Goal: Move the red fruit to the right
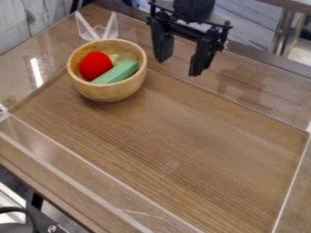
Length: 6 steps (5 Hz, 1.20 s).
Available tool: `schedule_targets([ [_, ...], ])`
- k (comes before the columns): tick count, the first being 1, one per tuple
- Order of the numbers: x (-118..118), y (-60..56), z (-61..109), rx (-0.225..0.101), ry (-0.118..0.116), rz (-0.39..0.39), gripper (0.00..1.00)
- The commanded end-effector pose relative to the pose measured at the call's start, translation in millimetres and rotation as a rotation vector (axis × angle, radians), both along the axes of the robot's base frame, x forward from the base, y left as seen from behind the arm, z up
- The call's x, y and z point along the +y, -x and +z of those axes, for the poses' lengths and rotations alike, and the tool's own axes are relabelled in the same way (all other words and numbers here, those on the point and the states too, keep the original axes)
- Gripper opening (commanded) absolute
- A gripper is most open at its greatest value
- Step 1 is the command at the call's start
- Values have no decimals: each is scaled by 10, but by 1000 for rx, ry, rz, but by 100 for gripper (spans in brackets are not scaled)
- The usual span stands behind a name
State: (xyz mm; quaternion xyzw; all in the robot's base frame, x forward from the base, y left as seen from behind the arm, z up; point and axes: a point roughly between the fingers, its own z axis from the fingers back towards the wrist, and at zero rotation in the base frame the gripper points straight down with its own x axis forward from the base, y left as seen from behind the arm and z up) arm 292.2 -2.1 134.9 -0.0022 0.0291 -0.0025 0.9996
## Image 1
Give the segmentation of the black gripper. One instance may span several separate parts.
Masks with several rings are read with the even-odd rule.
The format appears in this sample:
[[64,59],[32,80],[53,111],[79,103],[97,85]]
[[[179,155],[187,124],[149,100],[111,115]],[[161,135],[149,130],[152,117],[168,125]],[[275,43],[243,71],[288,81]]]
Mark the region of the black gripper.
[[148,0],[148,25],[152,29],[155,59],[165,62],[173,51],[173,35],[196,42],[188,76],[200,76],[216,51],[223,51],[233,28],[231,21],[213,13],[216,0]]

